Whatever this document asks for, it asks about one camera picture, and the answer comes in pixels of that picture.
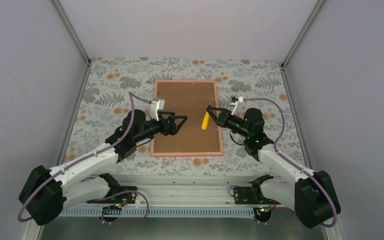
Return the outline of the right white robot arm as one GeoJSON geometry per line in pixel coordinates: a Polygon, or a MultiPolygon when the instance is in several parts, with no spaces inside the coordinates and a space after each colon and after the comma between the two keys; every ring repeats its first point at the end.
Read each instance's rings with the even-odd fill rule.
{"type": "Polygon", "coordinates": [[[260,163],[267,164],[281,179],[266,174],[251,181],[250,195],[258,204],[271,200],[291,209],[299,221],[311,229],[318,225],[332,228],[341,212],[330,175],[324,170],[314,171],[297,163],[276,149],[277,143],[264,132],[265,121],[261,110],[249,108],[238,117],[226,108],[206,108],[207,119],[221,128],[244,137],[246,153],[260,163]]]}

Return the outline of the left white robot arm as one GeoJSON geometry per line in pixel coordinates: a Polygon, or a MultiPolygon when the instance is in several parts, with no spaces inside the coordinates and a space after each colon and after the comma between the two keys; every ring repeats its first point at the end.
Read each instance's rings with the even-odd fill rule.
{"type": "Polygon", "coordinates": [[[131,110],[122,125],[114,130],[104,143],[91,152],[51,168],[39,165],[24,184],[19,201],[22,203],[17,219],[34,220],[43,226],[69,207],[89,201],[116,202],[122,189],[118,181],[103,170],[132,155],[138,143],[151,140],[155,135],[176,135],[187,116],[158,111],[157,119],[146,119],[144,111],[131,110]]]}

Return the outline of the yellow screwdriver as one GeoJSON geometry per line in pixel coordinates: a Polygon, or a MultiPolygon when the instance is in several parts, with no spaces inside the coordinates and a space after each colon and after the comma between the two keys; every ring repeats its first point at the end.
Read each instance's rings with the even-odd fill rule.
{"type": "Polygon", "coordinates": [[[208,128],[209,122],[210,122],[210,114],[208,112],[205,113],[202,124],[201,124],[201,129],[206,130],[208,128]]]}

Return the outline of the pink picture frame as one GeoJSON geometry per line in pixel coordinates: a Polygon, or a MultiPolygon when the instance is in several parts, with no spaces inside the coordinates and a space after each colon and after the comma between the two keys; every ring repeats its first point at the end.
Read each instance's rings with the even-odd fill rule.
{"type": "Polygon", "coordinates": [[[154,95],[165,100],[164,110],[187,116],[176,135],[158,134],[151,157],[219,157],[224,155],[222,130],[212,120],[202,129],[208,106],[218,107],[214,80],[157,80],[154,95]]]}

